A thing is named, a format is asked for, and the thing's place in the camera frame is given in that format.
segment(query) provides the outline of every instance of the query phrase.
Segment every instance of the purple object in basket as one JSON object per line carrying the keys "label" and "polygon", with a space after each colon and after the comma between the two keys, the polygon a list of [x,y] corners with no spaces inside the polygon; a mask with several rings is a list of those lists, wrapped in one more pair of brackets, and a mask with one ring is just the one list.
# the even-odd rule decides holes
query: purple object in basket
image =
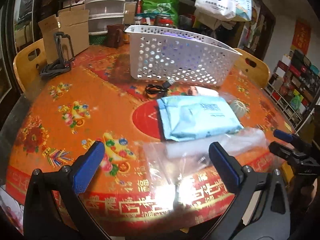
{"label": "purple object in basket", "polygon": [[179,38],[185,38],[185,39],[188,39],[188,40],[193,40],[193,41],[201,41],[201,40],[198,40],[196,38],[191,38],[189,36],[185,36],[185,35],[182,35],[182,34],[175,34],[175,33],[163,33],[164,35],[168,35],[168,36],[174,36],[174,37],[179,37]]}

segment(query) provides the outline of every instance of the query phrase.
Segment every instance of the wooden chair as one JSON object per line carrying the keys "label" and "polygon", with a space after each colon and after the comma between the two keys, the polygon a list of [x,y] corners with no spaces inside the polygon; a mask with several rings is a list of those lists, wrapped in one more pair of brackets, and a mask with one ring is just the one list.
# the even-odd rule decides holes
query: wooden chair
{"label": "wooden chair", "polygon": [[270,70],[267,64],[242,49],[235,50],[240,52],[242,56],[239,57],[234,66],[246,74],[260,88],[265,88],[270,78]]}
{"label": "wooden chair", "polygon": [[43,39],[36,41],[21,50],[13,61],[13,70],[22,92],[39,77],[39,71],[47,65]]}

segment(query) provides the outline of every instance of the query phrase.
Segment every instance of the round table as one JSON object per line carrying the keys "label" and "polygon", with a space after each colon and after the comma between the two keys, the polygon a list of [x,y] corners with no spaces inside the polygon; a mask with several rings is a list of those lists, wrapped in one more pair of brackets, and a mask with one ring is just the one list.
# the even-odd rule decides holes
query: round table
{"label": "round table", "polygon": [[[192,176],[191,203],[183,208],[172,211],[164,203],[165,191],[153,190],[141,146],[158,142],[162,131],[156,101],[144,94],[147,83],[130,76],[128,45],[119,49],[90,46],[76,56],[73,69],[50,80],[25,117],[11,150],[6,191],[23,204],[35,168],[49,172],[71,165],[99,140],[105,144],[106,154],[80,198],[109,235],[191,227],[223,213],[233,195],[213,167]],[[176,83],[168,95],[186,95],[189,86]],[[276,140],[274,129],[289,132],[286,119],[263,91],[236,69],[218,91],[247,106],[248,113],[240,120],[245,127],[262,129],[270,141]],[[274,158],[258,148],[237,160],[255,171],[267,171]],[[55,197],[68,223],[70,218],[57,192]]]}

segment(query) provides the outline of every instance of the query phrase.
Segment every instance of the green basket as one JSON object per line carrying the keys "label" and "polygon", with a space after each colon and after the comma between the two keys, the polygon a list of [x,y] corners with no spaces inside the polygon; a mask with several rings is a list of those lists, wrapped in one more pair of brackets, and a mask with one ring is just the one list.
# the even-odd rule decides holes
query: green basket
{"label": "green basket", "polygon": [[89,35],[89,43],[90,43],[91,45],[94,45],[94,44],[103,44],[106,38],[107,38],[107,35],[106,35],[106,34]]}

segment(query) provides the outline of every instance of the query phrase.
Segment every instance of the blue gripper pad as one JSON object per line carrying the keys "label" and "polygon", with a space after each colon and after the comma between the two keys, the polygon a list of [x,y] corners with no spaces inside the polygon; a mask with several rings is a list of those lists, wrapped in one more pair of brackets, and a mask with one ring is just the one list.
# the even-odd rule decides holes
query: blue gripper pad
{"label": "blue gripper pad", "polygon": [[210,144],[209,157],[227,190],[236,194],[244,177],[239,162],[234,157],[229,156],[218,142]]}
{"label": "blue gripper pad", "polygon": [[105,147],[102,142],[95,142],[85,155],[78,157],[72,165],[73,183],[72,189],[78,195],[84,193],[97,171],[105,154]]}
{"label": "blue gripper pad", "polygon": [[292,134],[285,133],[278,129],[274,130],[273,136],[287,143],[291,143],[293,141]]}

